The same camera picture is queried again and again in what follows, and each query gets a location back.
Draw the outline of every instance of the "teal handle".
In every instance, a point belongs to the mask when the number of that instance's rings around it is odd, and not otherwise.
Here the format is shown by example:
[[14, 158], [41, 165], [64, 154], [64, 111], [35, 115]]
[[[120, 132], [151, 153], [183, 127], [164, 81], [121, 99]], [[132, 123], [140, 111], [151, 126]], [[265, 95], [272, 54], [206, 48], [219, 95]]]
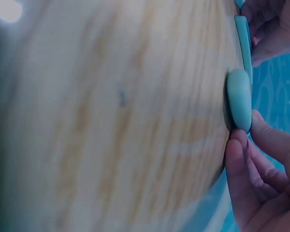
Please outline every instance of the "teal handle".
[[251, 40], [248, 22], [245, 16], [235, 16], [235, 24], [242, 49], [244, 68], [252, 85]]
[[239, 8], [242, 8], [245, 0], [235, 0], [236, 4], [238, 5]]

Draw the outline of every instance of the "hand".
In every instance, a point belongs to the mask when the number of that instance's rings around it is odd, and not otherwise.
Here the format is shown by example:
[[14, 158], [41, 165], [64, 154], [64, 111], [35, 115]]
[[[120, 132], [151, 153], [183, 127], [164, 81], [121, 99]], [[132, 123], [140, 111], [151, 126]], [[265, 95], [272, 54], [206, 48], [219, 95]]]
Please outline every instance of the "hand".
[[249, 23], [253, 66], [290, 53], [290, 0], [246, 0], [241, 15]]
[[290, 134], [269, 127], [257, 111], [250, 133], [286, 172], [277, 170], [244, 131], [234, 131], [226, 146], [226, 171], [235, 220], [245, 232], [290, 231]]

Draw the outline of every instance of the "light wood grain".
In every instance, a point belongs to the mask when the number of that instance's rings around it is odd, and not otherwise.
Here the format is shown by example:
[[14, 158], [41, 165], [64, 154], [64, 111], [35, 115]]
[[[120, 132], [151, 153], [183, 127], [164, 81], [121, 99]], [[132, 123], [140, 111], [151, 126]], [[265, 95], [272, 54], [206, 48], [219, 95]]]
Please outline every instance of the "light wood grain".
[[222, 168], [234, 2], [21, 3], [0, 44], [7, 231], [179, 230]]

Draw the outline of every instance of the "finger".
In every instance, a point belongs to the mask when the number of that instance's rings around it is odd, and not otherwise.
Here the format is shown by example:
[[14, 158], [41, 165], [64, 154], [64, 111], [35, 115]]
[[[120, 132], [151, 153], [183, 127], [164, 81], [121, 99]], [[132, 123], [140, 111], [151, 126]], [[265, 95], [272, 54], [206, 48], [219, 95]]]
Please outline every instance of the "finger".
[[247, 18], [248, 23], [253, 15], [266, 6], [268, 0], [246, 0], [241, 8], [241, 14]]
[[263, 181], [255, 164], [253, 163], [251, 159], [251, 156], [253, 156], [253, 153], [259, 152], [259, 150], [247, 138], [246, 132], [243, 130], [235, 130], [230, 135], [230, 139], [236, 139], [242, 145], [244, 157], [246, 157], [247, 159], [249, 179], [252, 185], [255, 187], [255, 193], [260, 203], [265, 201], [264, 197], [266, 197], [266, 200], [277, 197], [279, 195], [277, 190], [275, 190], [272, 186], [270, 186], [269, 184]]
[[290, 181], [285, 172], [281, 172], [249, 141], [252, 152], [250, 158], [263, 182], [272, 186], [277, 192], [283, 192]]
[[285, 166], [290, 180], [290, 134], [268, 126], [258, 111], [253, 111], [250, 133], [262, 151]]
[[275, 190], [272, 186], [264, 182], [254, 162], [252, 161], [250, 157], [247, 160], [247, 167], [248, 167], [249, 177], [250, 177], [250, 181], [252, 185], [258, 188], [262, 193], [264, 193], [264, 195], [266, 196], [268, 200], [273, 199], [279, 195], [277, 190]]
[[278, 17], [273, 18], [272, 20], [264, 23], [261, 27], [259, 27], [254, 35], [254, 37], [258, 40], [262, 40], [266, 36], [270, 35], [276, 28], [279, 26]]
[[290, 134], [271, 128], [258, 111], [252, 111], [250, 134], [255, 144], [282, 164], [290, 155]]
[[268, 200], [252, 220], [247, 224], [245, 231], [260, 231], [273, 218], [290, 210], [290, 198], [286, 193]]
[[290, 52], [290, 33], [281, 24], [264, 37], [252, 51], [252, 65]]
[[267, 21], [275, 18], [276, 14], [271, 10], [269, 5], [261, 9], [260, 11], [256, 11], [255, 15], [253, 16], [251, 23], [249, 24], [250, 34], [253, 37], [257, 31], [257, 29], [265, 24]]
[[226, 146], [226, 172], [235, 219], [243, 227], [258, 211], [260, 203], [249, 180], [243, 148], [234, 139]]

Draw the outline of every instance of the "fingernail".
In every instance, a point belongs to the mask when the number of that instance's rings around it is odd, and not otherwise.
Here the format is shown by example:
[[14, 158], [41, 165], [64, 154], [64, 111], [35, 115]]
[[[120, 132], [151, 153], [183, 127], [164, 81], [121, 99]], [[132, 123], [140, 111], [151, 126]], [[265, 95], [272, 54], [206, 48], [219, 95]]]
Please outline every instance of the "fingernail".
[[252, 63], [253, 67], [257, 67], [261, 63], [261, 60], [259, 59], [258, 56], [252, 55], [251, 56], [251, 63]]
[[262, 115], [257, 110], [252, 111], [252, 123], [263, 122], [264, 119]]

